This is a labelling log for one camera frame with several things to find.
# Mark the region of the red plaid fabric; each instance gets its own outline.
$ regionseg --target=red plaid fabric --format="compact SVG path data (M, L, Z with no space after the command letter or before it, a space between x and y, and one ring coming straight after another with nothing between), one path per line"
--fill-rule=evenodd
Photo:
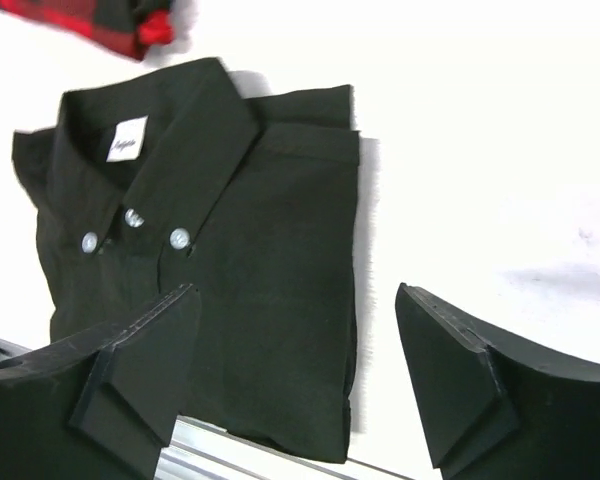
M173 41L172 0L0 0L0 9L75 32L142 60L151 45Z

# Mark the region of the folded shirt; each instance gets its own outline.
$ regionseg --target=folded shirt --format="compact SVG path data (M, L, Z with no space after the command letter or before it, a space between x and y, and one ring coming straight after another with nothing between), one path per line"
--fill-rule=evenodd
M181 413L344 462L356 363L350 102L349 86L245 100L215 58L65 93L55 128L13 144L39 211L51 340L193 283L202 316Z
M173 41L171 4L172 0L0 0L0 9L142 60L151 45Z

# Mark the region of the shirt collar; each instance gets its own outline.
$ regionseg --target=shirt collar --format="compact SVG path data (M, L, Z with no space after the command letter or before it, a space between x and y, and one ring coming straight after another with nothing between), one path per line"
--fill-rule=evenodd
M78 148L76 135L145 115L151 121L159 102L163 116L169 105L170 123L125 191ZM60 105L49 201L78 242L94 232L101 243L120 208L134 209L160 238L186 228L195 239L258 133L258 122L216 58L70 91Z

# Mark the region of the white label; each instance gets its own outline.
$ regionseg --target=white label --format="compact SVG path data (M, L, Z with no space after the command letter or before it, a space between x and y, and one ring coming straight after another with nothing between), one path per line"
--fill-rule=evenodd
M116 126L116 136L111 142L107 162L135 160L140 155L144 141L144 129L149 117L134 118Z

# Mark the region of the shirt button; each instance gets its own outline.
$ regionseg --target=shirt button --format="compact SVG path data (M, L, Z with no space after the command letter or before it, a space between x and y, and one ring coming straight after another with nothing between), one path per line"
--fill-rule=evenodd
M176 250L182 250L189 245L189 242L191 242L191 237L189 236L189 232L187 232L184 228L176 228L173 232L171 232L169 242Z
M124 221L127 222L127 225L130 227L138 228L144 223L144 218L138 215L138 212L136 212L133 208L130 208L124 214Z
M82 237L82 251L84 253L92 253L98 245L98 235L94 232L87 233Z

